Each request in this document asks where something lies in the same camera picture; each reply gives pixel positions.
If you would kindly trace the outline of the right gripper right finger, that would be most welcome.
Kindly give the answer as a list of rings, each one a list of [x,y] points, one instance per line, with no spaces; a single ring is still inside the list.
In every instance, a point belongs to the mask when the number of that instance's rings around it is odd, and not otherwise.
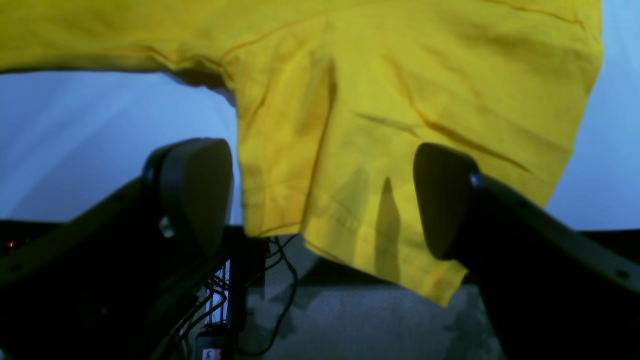
[[[413,181],[430,253],[470,273],[508,360],[639,358],[637,229],[574,230],[434,143]]]

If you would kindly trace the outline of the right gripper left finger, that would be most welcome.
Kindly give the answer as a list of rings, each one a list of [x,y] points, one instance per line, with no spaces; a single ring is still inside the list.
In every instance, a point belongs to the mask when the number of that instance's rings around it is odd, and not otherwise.
[[[228,254],[223,139],[155,150],[98,205],[1,257],[1,349],[14,360],[148,360]]]

